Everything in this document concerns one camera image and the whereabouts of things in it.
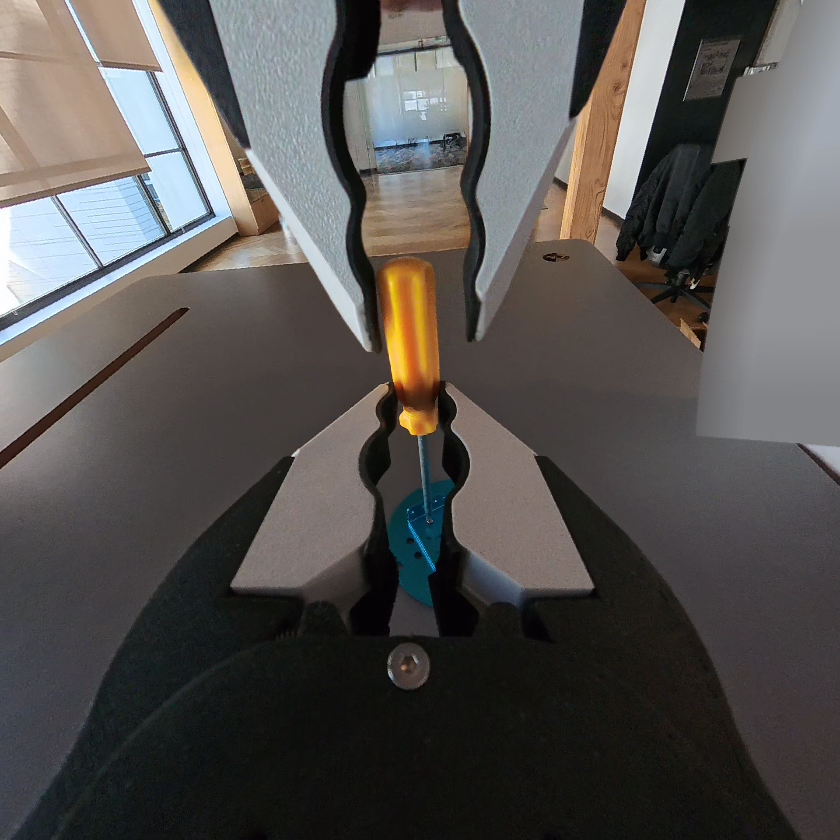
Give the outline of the black jacket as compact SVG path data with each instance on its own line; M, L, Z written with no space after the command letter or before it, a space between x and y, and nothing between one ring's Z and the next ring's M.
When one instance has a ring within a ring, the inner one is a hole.
M659 265L666 276L693 279L718 267L745 160L711 163L712 148L680 143L657 163L638 188L616 240L624 261L635 246L641 259Z

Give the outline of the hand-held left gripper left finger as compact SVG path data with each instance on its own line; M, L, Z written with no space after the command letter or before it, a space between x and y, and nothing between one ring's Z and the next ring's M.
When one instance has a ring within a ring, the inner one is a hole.
M299 448L234 592L329 602L354 634L390 633L398 571L377 486L396 414L394 385L378 385Z

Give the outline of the grey desk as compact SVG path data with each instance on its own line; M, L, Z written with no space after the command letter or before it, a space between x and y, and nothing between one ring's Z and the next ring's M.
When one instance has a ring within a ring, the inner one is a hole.
M444 378L644 552L796 832L838 838L838 484L797 444L697 436L702 352L594 247L531 247L478 343L461 253L425 258ZM2 362L2 446L183 308L2 468L2 838L188 546L388 379L307 265L158 276Z

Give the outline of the black office chair base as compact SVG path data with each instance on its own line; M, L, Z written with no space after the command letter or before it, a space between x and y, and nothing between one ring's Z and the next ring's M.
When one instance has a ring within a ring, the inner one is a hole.
M651 297L649 302L654 305L661 302L676 304L684 300L708 314L715 288L702 285L700 280L692 276L688 269L682 269L675 276L667 276L664 281L652 284L651 288L657 289L658 294Z

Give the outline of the blue metal angle bracket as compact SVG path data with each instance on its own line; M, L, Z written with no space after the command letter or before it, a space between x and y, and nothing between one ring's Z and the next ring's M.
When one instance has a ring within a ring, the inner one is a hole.
M406 511L406 522L416 544L416 551L421 554L431 571L435 571L440 553L442 535L441 509L432 509L427 518L422 503L410 507Z

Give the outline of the wooden pillar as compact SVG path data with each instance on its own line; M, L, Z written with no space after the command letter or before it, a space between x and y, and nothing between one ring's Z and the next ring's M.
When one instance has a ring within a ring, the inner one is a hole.
M250 202L237 168L237 160L228 143L226 129L204 82L166 17L161 3L150 1L150 8L239 234L251 237L264 233L278 221L277 208L267 194L257 198L254 203Z
M645 1L625 2L590 97L576 123L560 238L595 243Z

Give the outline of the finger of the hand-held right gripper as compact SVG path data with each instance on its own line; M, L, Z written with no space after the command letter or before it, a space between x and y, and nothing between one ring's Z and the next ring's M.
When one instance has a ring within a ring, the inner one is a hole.
M465 70L472 137L461 191L467 340L481 340L516 273L571 133L583 1L443 2Z
M341 318L365 350L378 353L375 277L361 237L365 190L345 136L343 93L372 68L380 4L210 6L249 161Z

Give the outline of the framed wall picture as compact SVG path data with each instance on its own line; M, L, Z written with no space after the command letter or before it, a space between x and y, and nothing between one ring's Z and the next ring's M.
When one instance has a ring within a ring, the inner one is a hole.
M701 40L684 93L684 102L719 98L722 95L740 44L739 37Z

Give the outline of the large window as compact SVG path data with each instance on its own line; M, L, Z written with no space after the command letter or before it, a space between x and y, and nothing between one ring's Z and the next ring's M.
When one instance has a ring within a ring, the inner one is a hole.
M133 5L161 71L101 66L66 3L150 169L2 208L2 328L214 217L147 3Z

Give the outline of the blue round metal plate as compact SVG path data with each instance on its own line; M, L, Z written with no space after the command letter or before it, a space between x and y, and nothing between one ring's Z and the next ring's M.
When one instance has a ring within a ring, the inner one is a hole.
M451 479L435 481L431 485L431 509L441 509L442 531L445 500L453 488L454 482ZM420 503L424 504L421 489L416 489L405 497L388 521L387 534L391 552L397 563L400 586L415 600L432 606L433 601L427 579L434 571L429 569L421 554L417 552L417 546L406 522L407 509Z

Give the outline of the narrow beige roller blind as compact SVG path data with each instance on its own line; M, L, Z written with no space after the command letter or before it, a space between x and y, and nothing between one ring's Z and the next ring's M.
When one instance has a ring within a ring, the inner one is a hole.
M70 1L102 67L161 71L132 1Z

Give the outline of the orange handled screwdriver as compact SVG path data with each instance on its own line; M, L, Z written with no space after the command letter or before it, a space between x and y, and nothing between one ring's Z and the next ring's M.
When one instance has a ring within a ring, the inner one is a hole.
M433 522L427 437L438 426L440 386L434 268L423 259L391 259L376 275L400 424L417 439L423 506Z

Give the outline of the patterned rug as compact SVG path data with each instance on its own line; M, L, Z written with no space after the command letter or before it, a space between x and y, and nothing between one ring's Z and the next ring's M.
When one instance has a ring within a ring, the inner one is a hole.
M443 142L415 143L377 148L374 157L379 174L397 174L462 166L467 149Z

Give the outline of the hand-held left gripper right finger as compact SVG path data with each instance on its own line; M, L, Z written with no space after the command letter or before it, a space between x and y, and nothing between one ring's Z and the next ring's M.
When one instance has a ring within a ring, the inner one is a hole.
M536 454L452 384L441 384L437 404L454 482L434 572L439 634L472 635L497 603L521 613L535 601L592 595Z

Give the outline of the wide beige roller blind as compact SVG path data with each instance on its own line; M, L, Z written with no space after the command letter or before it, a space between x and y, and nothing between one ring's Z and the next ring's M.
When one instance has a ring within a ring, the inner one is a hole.
M66 2L1 3L1 207L150 168Z

